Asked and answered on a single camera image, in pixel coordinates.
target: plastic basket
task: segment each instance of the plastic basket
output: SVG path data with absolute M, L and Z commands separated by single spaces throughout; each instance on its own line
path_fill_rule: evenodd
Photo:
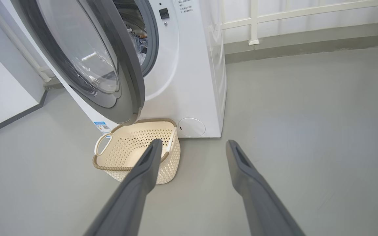
M 98 153 L 99 144 L 106 136 L 111 138 L 103 151 Z M 130 126 L 119 125 L 97 141 L 93 165 L 121 182 L 154 139 L 161 139 L 163 145 L 156 184 L 165 184 L 176 175 L 180 160 L 177 126 L 170 119 L 148 119 Z

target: laundry basket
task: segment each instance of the laundry basket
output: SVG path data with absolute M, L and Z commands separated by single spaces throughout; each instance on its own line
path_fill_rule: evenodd
M 111 138 L 99 153 L 99 144 L 106 136 Z M 119 125 L 97 141 L 93 165 L 121 182 L 154 139 L 161 139 L 163 145 L 156 184 L 165 184 L 176 175 L 180 160 L 177 126 L 170 119 L 148 119 L 130 126 Z

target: white basket handle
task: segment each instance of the white basket handle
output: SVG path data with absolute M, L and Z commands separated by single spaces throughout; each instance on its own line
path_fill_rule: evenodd
M 101 156 L 101 155 L 104 153 L 104 151 L 106 150 L 106 148 L 109 146 L 109 143 L 112 141 L 112 138 L 113 138 L 113 137 L 110 138 L 108 144 L 106 144 L 105 148 L 103 148 L 103 151 L 102 151 L 101 153 L 98 153 L 99 145 L 100 145 L 100 142 L 102 141 L 102 139 L 104 139 L 106 136 L 109 136 L 109 135 L 111 136 L 112 133 L 105 133 L 103 136 L 101 136 L 101 137 L 99 138 L 99 140 L 97 140 L 97 142 L 96 142 L 96 146 L 94 147 L 94 155 L 96 155 L 96 156 Z
M 173 139 L 174 139 L 174 136 L 176 135 L 176 132 L 177 132 L 177 127 L 174 127 L 173 131 L 170 134 L 170 140 L 168 141 L 168 145 L 167 145 L 167 149 L 166 149 L 166 151 L 168 151 L 169 153 L 170 153 L 170 149 L 171 149 L 171 143 L 173 142 Z

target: washing machine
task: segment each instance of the washing machine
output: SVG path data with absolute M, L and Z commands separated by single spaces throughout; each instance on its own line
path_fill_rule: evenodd
M 102 133 L 170 118 L 221 137 L 219 0 L 11 0 L 36 50 Z

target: gray floor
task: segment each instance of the gray floor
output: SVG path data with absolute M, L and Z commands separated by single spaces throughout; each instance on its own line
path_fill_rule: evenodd
M 140 235 L 249 235 L 225 141 L 237 140 L 306 235 L 378 235 L 378 48 L 227 65 L 221 139 L 181 139 Z M 0 235 L 82 235 L 118 183 L 64 90 L 0 130 Z

